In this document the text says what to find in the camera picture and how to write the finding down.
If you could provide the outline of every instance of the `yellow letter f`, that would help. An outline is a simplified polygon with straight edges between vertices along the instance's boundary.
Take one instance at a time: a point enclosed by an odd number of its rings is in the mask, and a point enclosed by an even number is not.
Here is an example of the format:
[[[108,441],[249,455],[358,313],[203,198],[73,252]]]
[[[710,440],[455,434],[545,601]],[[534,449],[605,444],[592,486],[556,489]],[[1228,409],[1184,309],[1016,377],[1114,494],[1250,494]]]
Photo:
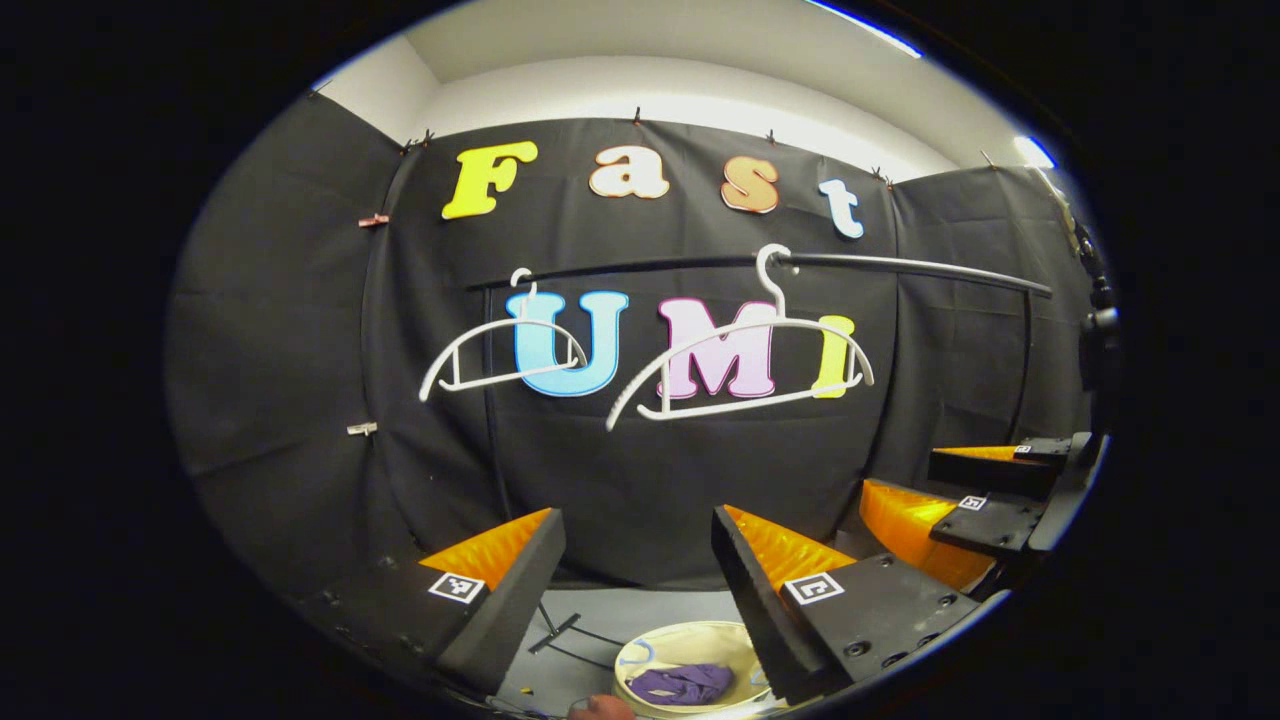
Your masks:
[[[494,160],[498,158],[506,159],[495,165]],[[453,200],[444,206],[440,217],[452,220],[492,213],[498,201],[489,197],[489,183],[493,183],[497,192],[511,188],[511,183],[516,182],[516,161],[512,158],[521,163],[532,163],[538,158],[538,146],[526,140],[463,150],[458,155],[462,170],[458,173],[458,184],[453,188]]]

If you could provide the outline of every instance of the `purple fabric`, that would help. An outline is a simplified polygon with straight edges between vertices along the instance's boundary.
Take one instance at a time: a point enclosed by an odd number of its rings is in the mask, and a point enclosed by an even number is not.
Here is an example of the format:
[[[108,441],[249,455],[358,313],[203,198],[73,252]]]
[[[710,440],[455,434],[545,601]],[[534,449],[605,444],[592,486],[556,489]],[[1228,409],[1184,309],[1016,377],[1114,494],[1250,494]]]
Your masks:
[[[712,705],[733,682],[733,671],[719,665],[685,665],[669,670],[646,670],[627,683],[640,700],[653,705]],[[667,691],[675,694],[653,694]]]

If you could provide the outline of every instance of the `letter cutout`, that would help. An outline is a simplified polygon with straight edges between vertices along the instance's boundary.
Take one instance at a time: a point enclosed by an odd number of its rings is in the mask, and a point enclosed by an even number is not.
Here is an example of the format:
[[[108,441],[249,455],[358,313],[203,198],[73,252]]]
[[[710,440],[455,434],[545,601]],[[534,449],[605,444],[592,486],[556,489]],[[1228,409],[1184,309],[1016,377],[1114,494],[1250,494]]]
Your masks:
[[[818,322],[852,336],[854,322],[844,315],[823,315]],[[818,379],[809,389],[838,386],[845,382],[845,360],[849,357],[849,343],[827,331],[822,331],[822,365],[818,366]],[[814,397],[844,397],[849,388],[819,392]]]
[[[507,300],[507,313],[520,316],[520,304],[529,295],[515,295]],[[543,395],[577,397],[591,395],[609,384],[618,372],[618,316],[631,300],[613,291],[588,292],[577,304],[591,315],[591,361],[585,368],[556,370],[521,378],[525,384]],[[525,309],[525,316],[544,323],[554,323],[564,309],[564,299],[554,292],[539,292]],[[539,325],[516,325],[516,369],[521,373],[536,368],[557,365],[554,352],[556,331]]]
[[[504,159],[494,165],[498,158]],[[489,197],[489,183],[493,183],[495,192],[511,190],[511,183],[516,182],[516,160],[512,158],[532,163],[538,158],[538,146],[526,140],[460,152],[458,163],[462,163],[462,169],[458,172],[458,184],[453,188],[453,200],[440,210],[440,217],[452,220],[492,213],[498,201]]]
[[[845,188],[845,181],[837,178],[820,182],[818,191],[831,202],[831,219],[840,234],[852,240],[863,237],[863,224],[854,219],[852,211],[852,208],[858,206],[858,196]]]
[[[691,297],[675,297],[658,305],[658,314],[667,318],[671,325],[671,345],[676,347],[700,334],[716,329],[707,305]],[[769,302],[744,302],[737,309],[733,322],[768,320],[777,316],[777,309]],[[699,342],[694,347],[673,356],[669,365],[671,397],[685,398],[698,393],[694,382],[692,364],[707,386],[707,392],[719,392],[728,372],[737,365],[737,374],[728,384],[730,395],[735,397],[764,397],[773,393],[773,378],[769,377],[769,347],[773,328],[748,328],[733,331],[718,338]],[[662,383],[658,383],[662,395]]]
[[[735,210],[748,213],[768,213],[778,206],[778,169],[768,160],[758,160],[739,155],[724,163],[724,179],[721,197]]]
[[[591,173],[589,184],[604,197],[662,197],[671,183],[662,178],[662,158],[649,147],[621,145],[600,150],[595,161],[603,168]]]

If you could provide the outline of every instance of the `black fabric curtain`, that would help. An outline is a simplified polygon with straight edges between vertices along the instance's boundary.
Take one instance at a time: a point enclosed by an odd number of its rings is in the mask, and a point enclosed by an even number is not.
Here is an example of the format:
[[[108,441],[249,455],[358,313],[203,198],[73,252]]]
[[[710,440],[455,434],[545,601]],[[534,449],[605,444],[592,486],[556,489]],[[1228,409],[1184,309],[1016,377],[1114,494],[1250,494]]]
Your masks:
[[[492,213],[442,218],[460,152],[521,141],[532,141],[538,158],[517,164],[509,190],[489,188]],[[658,152],[666,195],[591,192],[596,152],[622,145]],[[777,168],[776,209],[726,205],[719,188],[733,156]],[[831,178],[856,195],[863,237],[836,229],[817,188]],[[374,213],[390,222],[357,227]],[[166,350],[173,421],[229,544],[285,593],[312,592],[406,543],[442,550],[545,506],[564,511],[563,587],[719,588],[708,542],[714,505],[827,539],[849,520],[864,477],[927,487],[931,447],[1087,429],[1075,333],[1088,279],[1055,213],[1032,170],[960,170],[890,190],[865,170],[764,137],[630,119],[485,128],[402,154],[343,108],[307,97],[228,172],[192,231]],[[744,302],[772,297],[750,268],[548,281],[539,293],[563,299],[556,323],[589,359],[607,348],[593,347],[580,300],[626,295],[608,384],[553,397],[517,380],[417,398],[426,368],[454,337],[509,316],[508,300],[529,291],[470,286],[518,266],[749,256],[769,242],[968,265],[1048,284],[1055,296],[867,270],[774,270],[788,316],[854,320],[874,386],[667,423],[639,418],[632,402],[607,433],[622,386],[668,347],[660,302],[700,300],[722,325]],[[820,355],[819,333],[776,329],[776,392],[810,387]],[[515,356],[509,329],[476,338],[461,352],[462,377],[515,372]],[[637,395],[650,407],[654,383]],[[701,387],[687,404],[731,400]],[[365,421],[378,430],[347,434]]]

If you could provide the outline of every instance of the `white wall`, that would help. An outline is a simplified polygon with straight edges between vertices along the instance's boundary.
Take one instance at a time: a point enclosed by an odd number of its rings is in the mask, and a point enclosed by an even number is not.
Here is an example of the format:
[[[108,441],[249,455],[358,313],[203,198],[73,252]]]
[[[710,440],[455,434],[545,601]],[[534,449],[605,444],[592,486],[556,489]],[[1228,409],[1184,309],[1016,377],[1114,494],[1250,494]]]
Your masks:
[[[403,35],[321,79],[320,95],[347,108],[399,145],[421,140],[428,97],[440,86]]]
[[[730,129],[792,145],[893,182],[956,169],[906,132],[828,95],[724,65],[669,58],[573,58],[439,86],[420,124],[436,137],[562,118],[631,118]]]
[[[847,102],[758,73],[671,58],[573,58],[440,85],[403,36],[339,68],[320,91],[396,142],[564,118],[667,120],[774,138],[893,182],[957,165]]]

